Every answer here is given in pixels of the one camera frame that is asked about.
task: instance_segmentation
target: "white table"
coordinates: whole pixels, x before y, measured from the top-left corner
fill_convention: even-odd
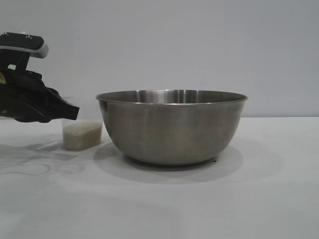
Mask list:
[[[0,121],[0,239],[318,239],[319,118],[245,118],[216,163],[179,171],[61,123]]]

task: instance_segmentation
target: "bowl rim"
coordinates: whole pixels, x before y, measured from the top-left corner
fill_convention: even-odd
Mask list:
[[[144,102],[129,102],[129,101],[115,101],[115,100],[107,100],[103,99],[102,97],[108,95],[108,94],[113,94],[113,93],[124,93],[124,92],[156,92],[156,91],[198,91],[198,92],[215,92],[215,93],[227,93],[227,94],[234,94],[239,97],[242,97],[242,99],[239,100],[234,100],[234,101],[221,101],[221,102],[206,102],[206,103],[166,103],[166,104],[161,104],[161,103],[144,103]],[[96,99],[101,101],[101,102],[111,102],[111,103],[120,103],[120,104],[133,104],[133,105],[155,105],[155,106],[203,106],[203,105],[220,105],[220,104],[231,104],[231,103],[237,103],[237,102],[243,102],[248,100],[248,97],[243,94],[239,93],[234,93],[234,92],[228,92],[228,91],[211,91],[211,90],[180,90],[180,89],[175,89],[175,90],[130,90],[130,91],[114,91],[114,92],[107,92],[107,93],[102,93],[98,94],[96,96]]]

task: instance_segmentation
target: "metal bowl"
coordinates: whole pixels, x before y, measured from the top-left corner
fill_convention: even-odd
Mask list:
[[[122,91],[97,96],[115,146],[136,160],[187,165],[217,156],[237,129],[245,95],[195,90]]]

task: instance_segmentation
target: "plastic container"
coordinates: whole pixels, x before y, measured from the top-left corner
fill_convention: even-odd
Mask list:
[[[98,103],[76,97],[64,99],[80,108],[77,120],[62,119],[63,146],[80,151],[101,143],[103,121]]]

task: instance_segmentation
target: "white wall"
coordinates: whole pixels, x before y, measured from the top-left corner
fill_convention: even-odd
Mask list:
[[[319,0],[2,0],[0,31],[62,95],[130,89],[246,94],[245,116],[319,116]]]

